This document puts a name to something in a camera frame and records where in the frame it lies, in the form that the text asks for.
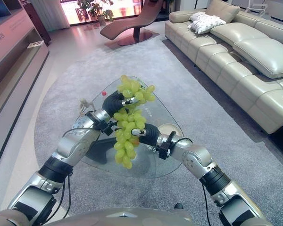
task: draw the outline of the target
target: glass table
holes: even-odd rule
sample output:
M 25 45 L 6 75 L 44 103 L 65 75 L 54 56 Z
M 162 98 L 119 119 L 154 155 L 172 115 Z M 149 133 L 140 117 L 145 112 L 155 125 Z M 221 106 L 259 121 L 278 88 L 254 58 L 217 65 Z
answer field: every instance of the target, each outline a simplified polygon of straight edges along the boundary
M 128 77 L 134 80 L 138 79 L 133 76 Z M 115 92 L 119 84 L 121 84 L 120 80 L 114 81 L 95 97 L 93 100 L 95 109 L 101 108 L 105 97 Z M 153 102 L 147 102 L 146 104 L 137 107 L 142 110 L 142 115 L 147 119 L 147 123 L 157 126 L 161 133 L 170 134 L 172 130 L 174 130 L 176 134 L 183 136 L 179 125 L 176 123 L 170 112 L 159 98 L 157 96 L 155 97 Z M 116 138 L 114 132 L 110 136 L 101 133 L 98 141 L 91 145 L 91 148 L 82 158 L 82 161 L 106 172 L 136 178 L 162 177 L 176 170 L 181 164 L 173 158 L 167 158 L 166 160 L 160 159 L 156 154 L 155 148 L 140 143 L 138 147 L 134 148 L 136 157 L 132 160 L 133 166 L 131 169 L 127 169 L 124 168 L 122 164 L 117 164 L 115 162 L 114 155 L 116 150 L 113 147 L 115 142 Z

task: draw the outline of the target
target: curtain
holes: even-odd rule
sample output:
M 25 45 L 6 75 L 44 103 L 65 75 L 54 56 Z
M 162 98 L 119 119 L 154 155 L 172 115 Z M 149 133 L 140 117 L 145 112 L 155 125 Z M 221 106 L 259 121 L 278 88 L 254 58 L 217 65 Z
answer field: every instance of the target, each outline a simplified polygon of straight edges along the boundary
M 47 31 L 70 27 L 59 0 L 30 0 L 30 2 Z

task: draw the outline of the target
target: grape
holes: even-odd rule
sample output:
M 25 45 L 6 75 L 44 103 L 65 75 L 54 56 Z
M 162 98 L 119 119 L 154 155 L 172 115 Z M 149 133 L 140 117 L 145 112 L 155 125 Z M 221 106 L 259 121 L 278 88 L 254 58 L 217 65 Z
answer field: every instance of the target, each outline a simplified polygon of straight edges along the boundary
M 113 117 L 114 117 L 117 121 L 120 121 L 120 120 L 123 119 L 122 114 L 121 114 L 121 113 L 118 113 L 118 112 L 114 113 Z
M 141 85 L 137 81 L 133 81 L 131 83 L 131 90 L 132 90 L 133 93 L 136 93 L 139 90 L 140 87 L 141 87 Z
M 124 144 L 126 142 L 126 138 L 124 138 L 123 136 L 117 137 L 117 142 Z
M 138 99 L 138 100 L 143 99 L 143 94 L 142 94 L 142 92 L 140 92 L 140 91 L 136 92 L 134 96 L 135 96 L 136 99 Z
M 129 156 L 130 159 L 134 159 L 136 157 L 136 152 L 134 149 L 132 150 L 126 150 L 127 155 Z
M 133 115 L 129 115 L 129 116 L 128 116 L 128 121 L 129 121 L 129 122 L 134 121 L 134 117 L 133 117 Z
M 130 131 L 125 131 L 124 132 L 124 137 L 128 140 L 131 138 L 131 132 Z
M 118 122 L 117 122 L 117 127 L 123 127 L 123 126 L 122 126 L 122 121 L 118 121 Z
M 138 147 L 140 143 L 139 138 L 133 136 L 131 131 L 133 129 L 144 129 L 147 121 L 142 116 L 142 110 L 138 110 L 136 107 L 155 99 L 154 95 L 151 94 L 155 87 L 153 85 L 147 88 L 142 87 L 139 81 L 129 79 L 125 75 L 122 75 L 120 80 L 122 83 L 118 85 L 117 91 L 122 93 L 125 98 L 135 97 L 138 100 L 137 103 L 123 107 L 113 115 L 119 128 L 115 132 L 117 139 L 114 144 L 116 149 L 115 161 L 121 163 L 125 168 L 131 169 L 131 160 L 136 157 L 134 148 Z
M 128 123 L 127 127 L 126 127 L 126 131 L 131 133 L 131 130 L 133 130 L 134 128 L 136 128 L 135 122 L 130 122 Z
M 131 169 L 132 168 L 132 162 L 130 161 L 128 164 L 126 164 L 127 169 Z
M 122 149 L 123 147 L 124 147 L 124 144 L 119 143 L 119 142 L 116 142 L 115 145 L 114 145 L 114 148 L 116 150 Z
M 122 93 L 123 91 L 124 91 L 124 86 L 123 85 L 118 85 L 117 86 L 117 91 L 119 92 L 119 93 Z
M 125 121 L 128 120 L 128 114 L 127 113 L 122 114 L 122 117 L 123 117 L 123 120 L 125 120 Z
M 142 121 L 136 121 L 136 126 L 139 129 L 144 129 L 145 128 L 145 123 L 143 123 Z
M 147 121 L 147 119 L 146 119 L 145 117 L 143 117 L 143 116 L 141 116 L 141 117 L 139 118 L 139 120 L 142 121 L 143 123 L 146 123 L 146 121 Z
M 115 131 L 115 136 L 122 136 L 123 135 L 123 130 L 122 129 L 118 129 L 117 131 Z
M 146 103 L 146 99 L 145 98 L 142 98 L 142 99 L 140 99 L 140 101 L 139 101 L 142 105 L 143 104 L 145 104 Z
M 117 158 L 117 155 L 114 156 L 116 163 L 122 163 L 123 157 Z
M 128 125 L 128 122 L 127 121 L 122 121 L 122 127 L 126 127 Z
M 124 156 L 123 156 L 123 163 L 126 165 L 129 162 L 131 162 L 129 156 L 127 154 L 124 154 Z
M 148 100 L 149 96 L 151 95 L 151 93 L 149 91 L 145 91 L 143 92 L 143 96 L 146 100 Z
M 129 78 L 126 75 L 122 75 L 121 76 L 121 81 L 122 81 L 122 83 L 124 83 L 126 81 L 129 81 Z
M 125 81 L 123 83 L 123 86 L 124 86 L 125 89 L 131 90 L 131 82 L 130 81 Z
M 153 92 L 154 89 L 155 89 L 155 86 L 153 86 L 153 85 L 150 85 L 150 86 L 147 87 L 147 91 L 149 91 L 150 93 Z
M 138 120 L 140 120 L 140 118 L 141 118 L 142 116 L 141 116 L 140 114 L 137 114 L 137 113 L 136 113 L 136 114 L 134 114 L 133 117 L 134 117 L 134 120 L 135 120 L 135 121 L 138 121 Z
M 127 90 L 127 89 L 125 89 L 125 90 L 122 92 L 122 94 L 123 94 L 123 96 L 126 97 L 126 98 L 130 98 L 130 97 L 133 96 L 133 94 L 132 94 L 129 90 Z
M 138 137 L 136 137 L 136 136 L 131 136 L 131 138 L 129 139 L 129 142 L 131 142 L 131 144 L 133 144 L 133 147 L 137 147 L 140 143 Z
M 131 151 L 131 150 L 134 149 L 133 144 L 131 144 L 129 141 L 126 141 L 125 144 L 124 144 L 124 146 L 125 146 L 125 149 L 126 149 L 127 151 Z
M 119 113 L 121 113 L 121 114 L 125 114 L 125 113 L 127 113 L 127 111 L 126 111 L 126 109 L 125 108 L 121 108 L 119 111 L 118 111 Z
M 154 101 L 155 100 L 155 96 L 154 95 L 150 95 L 147 100 Z
M 134 111 L 133 111 L 133 113 L 134 113 L 134 114 L 140 114 L 140 115 L 141 115 L 142 110 L 140 110 L 140 109 L 138 109 L 138 110 L 134 110 Z
M 125 154 L 125 150 L 123 148 L 119 149 L 115 155 L 116 158 L 122 158 Z

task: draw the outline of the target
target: gray rug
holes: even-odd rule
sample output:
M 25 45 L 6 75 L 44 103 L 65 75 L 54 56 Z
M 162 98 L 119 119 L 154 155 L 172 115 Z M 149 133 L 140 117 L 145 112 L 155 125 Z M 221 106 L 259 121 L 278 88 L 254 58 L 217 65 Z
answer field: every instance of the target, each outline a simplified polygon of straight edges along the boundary
M 114 50 L 103 46 L 71 65 L 41 105 L 34 135 L 38 163 L 41 166 L 49 158 L 62 134 L 71 128 L 78 116 L 80 98 L 92 100 L 120 75 L 133 75 L 155 84 L 156 95 L 184 134 L 210 151 L 268 220 L 283 226 L 283 163 L 279 150 L 247 114 L 164 39 L 160 35 Z M 201 184 L 184 166 L 161 178 L 141 179 L 116 176 L 80 162 L 71 183 L 70 214 L 128 206 L 170 210 L 181 202 L 195 225 L 208 225 Z M 212 225 L 222 225 L 218 208 L 210 199 L 208 208 Z

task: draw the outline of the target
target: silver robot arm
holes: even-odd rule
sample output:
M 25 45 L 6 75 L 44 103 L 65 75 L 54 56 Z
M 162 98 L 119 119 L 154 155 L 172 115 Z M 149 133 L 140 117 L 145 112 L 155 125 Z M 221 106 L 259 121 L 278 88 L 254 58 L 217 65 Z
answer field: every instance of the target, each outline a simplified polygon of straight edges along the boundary
M 53 195 L 59 192 L 65 178 L 72 174 L 73 167 L 85 156 L 101 132 L 107 135 L 113 132 L 113 124 L 109 122 L 113 114 L 123 106 L 137 102 L 134 98 L 123 99 L 121 94 L 115 92 L 105 99 L 102 109 L 81 114 L 77 118 L 72 129 L 61 138 L 55 152 L 11 201 L 8 210 L 0 212 L 0 216 L 11 216 L 14 213 L 14 219 L 26 216 L 27 224 L 24 220 L 18 223 L 10 217 L 9 220 L 0 218 L 0 226 L 9 225 L 11 222 L 11 225 L 16 226 L 35 226 L 46 222 L 56 203 Z
M 134 129 L 132 134 L 140 136 L 140 142 L 156 147 L 160 158 L 171 156 L 180 161 L 205 186 L 214 203 L 221 207 L 219 218 L 225 226 L 240 226 L 242 223 L 252 226 L 258 225 L 258 221 L 261 226 L 271 226 L 242 188 L 222 172 L 206 148 L 173 132 L 161 134 L 150 124 L 146 124 L 143 130 Z

